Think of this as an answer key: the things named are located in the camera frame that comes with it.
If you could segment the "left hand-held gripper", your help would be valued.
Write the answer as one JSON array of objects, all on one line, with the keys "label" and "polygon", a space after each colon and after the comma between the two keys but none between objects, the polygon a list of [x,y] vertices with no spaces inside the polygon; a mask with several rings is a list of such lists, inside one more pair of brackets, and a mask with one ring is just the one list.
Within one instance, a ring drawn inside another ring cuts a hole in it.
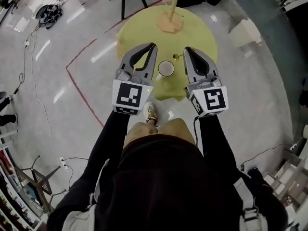
[{"label": "left hand-held gripper", "polygon": [[[147,80],[153,77],[157,51],[157,45],[151,42],[138,45],[123,55],[121,69],[116,70],[113,80],[112,105],[115,112],[136,116],[142,111],[154,88]],[[143,67],[134,72],[134,65],[145,54]]]}]

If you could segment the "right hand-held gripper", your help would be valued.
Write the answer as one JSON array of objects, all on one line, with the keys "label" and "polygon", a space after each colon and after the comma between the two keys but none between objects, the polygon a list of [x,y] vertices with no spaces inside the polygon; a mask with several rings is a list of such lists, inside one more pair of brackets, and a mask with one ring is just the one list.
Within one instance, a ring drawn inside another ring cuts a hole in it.
[{"label": "right hand-held gripper", "polygon": [[[185,47],[183,59],[189,85],[184,89],[199,117],[213,116],[228,110],[228,95],[215,62],[199,49]],[[200,80],[199,76],[215,76]]]}]

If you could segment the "white mug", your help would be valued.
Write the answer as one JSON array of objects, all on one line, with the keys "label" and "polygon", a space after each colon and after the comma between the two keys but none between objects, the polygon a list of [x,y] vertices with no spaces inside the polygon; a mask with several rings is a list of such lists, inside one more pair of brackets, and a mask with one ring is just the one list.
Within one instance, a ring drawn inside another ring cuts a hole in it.
[{"label": "white mug", "polygon": [[158,76],[156,80],[159,81],[162,78],[170,77],[174,73],[174,65],[170,61],[162,61],[158,66]]}]

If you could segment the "person's left forearm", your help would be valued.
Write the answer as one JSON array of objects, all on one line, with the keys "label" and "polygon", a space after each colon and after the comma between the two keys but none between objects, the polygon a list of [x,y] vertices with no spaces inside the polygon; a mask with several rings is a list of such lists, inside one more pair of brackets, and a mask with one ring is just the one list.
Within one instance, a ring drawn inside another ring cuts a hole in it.
[{"label": "person's left forearm", "polygon": [[87,178],[97,178],[105,161],[116,169],[122,155],[130,115],[112,111],[109,115],[84,170]]}]

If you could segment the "person's right forearm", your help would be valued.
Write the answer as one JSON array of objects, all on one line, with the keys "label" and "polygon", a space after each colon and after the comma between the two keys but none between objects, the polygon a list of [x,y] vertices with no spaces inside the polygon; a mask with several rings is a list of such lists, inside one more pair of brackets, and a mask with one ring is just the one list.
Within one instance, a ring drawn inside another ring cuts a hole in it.
[{"label": "person's right forearm", "polygon": [[206,163],[220,175],[232,178],[238,169],[218,117],[214,115],[200,118],[199,124]]}]

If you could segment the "wooden stand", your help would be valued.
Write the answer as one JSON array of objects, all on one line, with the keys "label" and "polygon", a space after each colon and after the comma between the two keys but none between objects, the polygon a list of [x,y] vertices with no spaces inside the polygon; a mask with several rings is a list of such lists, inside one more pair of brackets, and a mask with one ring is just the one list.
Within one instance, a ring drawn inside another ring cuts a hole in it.
[{"label": "wooden stand", "polygon": [[167,10],[161,14],[156,22],[161,31],[175,34],[182,30],[184,16],[175,12],[177,2],[178,0],[163,0]]}]

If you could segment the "green tablecloth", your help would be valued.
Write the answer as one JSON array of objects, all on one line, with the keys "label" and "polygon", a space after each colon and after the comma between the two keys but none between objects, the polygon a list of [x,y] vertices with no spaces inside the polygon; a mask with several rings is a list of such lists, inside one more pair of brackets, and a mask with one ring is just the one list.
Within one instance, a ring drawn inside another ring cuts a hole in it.
[{"label": "green tablecloth", "polygon": [[174,34],[161,31],[157,22],[166,11],[166,6],[153,6],[129,18],[117,35],[117,55],[119,59],[122,59],[126,52],[138,45],[155,43],[158,47],[155,64],[170,61],[175,69],[170,77],[160,80],[156,80],[158,70],[154,70],[152,94],[159,101],[167,99],[181,101],[186,97],[184,88],[188,85],[188,78],[185,74],[183,60],[174,61],[173,55],[181,55],[185,47],[193,47],[204,52],[216,62],[218,50],[209,27],[200,17],[186,9],[175,9],[175,12],[183,17],[181,31]]}]

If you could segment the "person's left shoe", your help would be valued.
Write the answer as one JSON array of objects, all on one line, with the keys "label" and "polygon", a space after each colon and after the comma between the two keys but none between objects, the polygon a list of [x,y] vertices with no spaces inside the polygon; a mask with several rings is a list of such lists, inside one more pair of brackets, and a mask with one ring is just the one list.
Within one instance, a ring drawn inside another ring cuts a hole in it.
[{"label": "person's left shoe", "polygon": [[156,107],[153,102],[147,102],[143,107],[146,123],[151,122],[154,126],[157,125]]}]

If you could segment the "white storage box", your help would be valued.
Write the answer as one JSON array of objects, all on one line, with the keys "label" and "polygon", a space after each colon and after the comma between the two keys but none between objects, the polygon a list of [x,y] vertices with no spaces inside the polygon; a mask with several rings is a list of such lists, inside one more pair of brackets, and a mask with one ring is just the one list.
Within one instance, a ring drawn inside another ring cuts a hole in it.
[{"label": "white storage box", "polygon": [[260,43],[261,34],[251,19],[243,19],[228,34],[235,47],[243,47],[249,43]]}]

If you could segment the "person's beige trousers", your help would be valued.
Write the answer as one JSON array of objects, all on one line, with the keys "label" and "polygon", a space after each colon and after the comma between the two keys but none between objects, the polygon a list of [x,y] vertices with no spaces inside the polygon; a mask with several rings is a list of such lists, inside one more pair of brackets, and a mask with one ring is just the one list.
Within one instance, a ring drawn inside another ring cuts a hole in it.
[{"label": "person's beige trousers", "polygon": [[180,118],[168,121],[160,129],[151,121],[136,123],[125,138],[122,155],[175,149],[199,151],[186,123]]}]

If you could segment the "person's black hoodie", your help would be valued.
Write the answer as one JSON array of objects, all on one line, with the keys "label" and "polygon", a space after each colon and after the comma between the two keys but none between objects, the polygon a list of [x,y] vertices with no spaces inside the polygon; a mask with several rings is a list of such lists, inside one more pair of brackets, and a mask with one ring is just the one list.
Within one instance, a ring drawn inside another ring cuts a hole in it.
[{"label": "person's black hoodie", "polygon": [[285,231],[282,203],[239,170],[217,173],[194,151],[163,150],[105,161],[50,214],[47,231]]}]

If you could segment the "black metal side table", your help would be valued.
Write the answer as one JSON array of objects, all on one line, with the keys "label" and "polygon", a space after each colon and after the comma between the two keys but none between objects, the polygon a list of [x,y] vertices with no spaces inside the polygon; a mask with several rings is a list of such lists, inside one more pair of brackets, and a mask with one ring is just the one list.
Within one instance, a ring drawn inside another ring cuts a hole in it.
[{"label": "black metal side table", "polygon": [[40,155],[35,158],[31,167],[21,169],[20,167],[15,166],[14,170],[20,179],[25,180],[30,184],[30,186],[34,187],[34,192],[38,194],[38,199],[42,203],[42,209],[47,214],[50,214],[53,211],[53,207],[51,206],[53,197],[62,193],[53,194],[49,179],[61,168],[61,166],[58,166],[45,176],[34,169],[34,165],[39,158]]}]

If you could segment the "white goods shelf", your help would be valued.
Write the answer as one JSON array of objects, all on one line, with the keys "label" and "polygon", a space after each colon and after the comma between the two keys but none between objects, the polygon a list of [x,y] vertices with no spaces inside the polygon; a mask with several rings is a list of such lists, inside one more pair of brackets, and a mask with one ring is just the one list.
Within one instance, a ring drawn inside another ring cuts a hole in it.
[{"label": "white goods shelf", "polygon": [[7,231],[36,231],[40,219],[22,198],[21,190],[6,150],[0,150],[0,226]]}]

